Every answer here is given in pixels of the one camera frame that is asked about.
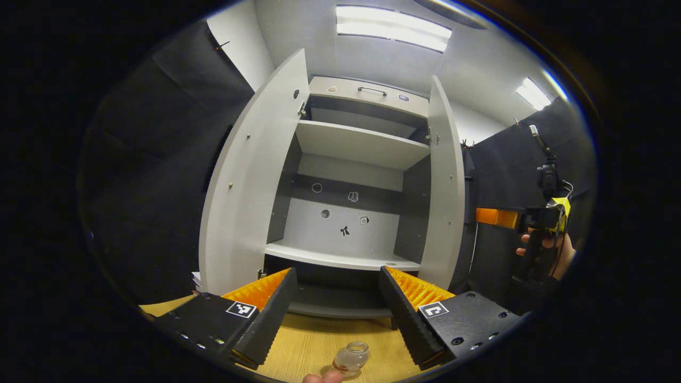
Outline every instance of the glass jar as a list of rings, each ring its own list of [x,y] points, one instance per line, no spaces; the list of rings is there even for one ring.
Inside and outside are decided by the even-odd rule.
[[[331,368],[341,372],[345,378],[351,378],[360,372],[369,356],[369,346],[364,342],[355,341],[338,351]]]

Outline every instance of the cabinet door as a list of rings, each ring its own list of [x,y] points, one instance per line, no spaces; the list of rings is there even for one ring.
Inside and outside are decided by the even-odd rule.
[[[310,94],[305,51],[277,68],[241,112],[213,171],[199,236],[201,285],[225,294],[263,267],[272,204]]]
[[[430,215],[419,278],[449,288],[464,225],[464,168],[452,108],[432,77],[430,105]]]

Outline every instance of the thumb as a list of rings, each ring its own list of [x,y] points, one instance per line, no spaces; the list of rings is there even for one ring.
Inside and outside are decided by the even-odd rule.
[[[325,383],[341,383],[344,376],[341,372],[330,369],[324,374],[323,378]]]

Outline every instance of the hand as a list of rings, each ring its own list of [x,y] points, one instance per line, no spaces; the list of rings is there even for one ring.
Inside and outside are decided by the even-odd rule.
[[[529,234],[523,234],[523,236],[520,237],[520,240],[528,243],[530,241],[530,235]],[[577,251],[572,247],[572,241],[570,241],[570,236],[567,233],[564,234],[559,234],[558,239],[555,242],[555,247],[560,249],[560,245],[563,244],[563,250],[560,254],[560,258],[558,259],[558,265],[554,266],[556,267],[556,270],[554,271],[553,277],[560,280],[560,278],[563,277],[565,272],[567,271],[567,268],[570,266],[572,263],[572,259],[575,257],[575,254]],[[547,238],[544,239],[541,242],[541,245],[544,246],[546,249],[551,249],[554,247],[554,239],[553,238]],[[516,254],[519,256],[524,256],[525,255],[525,249],[522,248],[517,248],[516,249]]]
[[[305,375],[302,383],[341,383],[343,378],[343,374],[341,374],[339,371],[330,369],[324,373],[324,377],[309,373]]]

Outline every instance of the cabinet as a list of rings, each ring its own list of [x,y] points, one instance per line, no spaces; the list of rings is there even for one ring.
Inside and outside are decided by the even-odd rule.
[[[383,265],[449,287],[464,177],[436,77],[430,101],[359,80],[308,82],[299,50],[244,109],[213,174],[199,248],[205,291],[295,266],[292,311],[372,318],[389,315],[375,283]]]

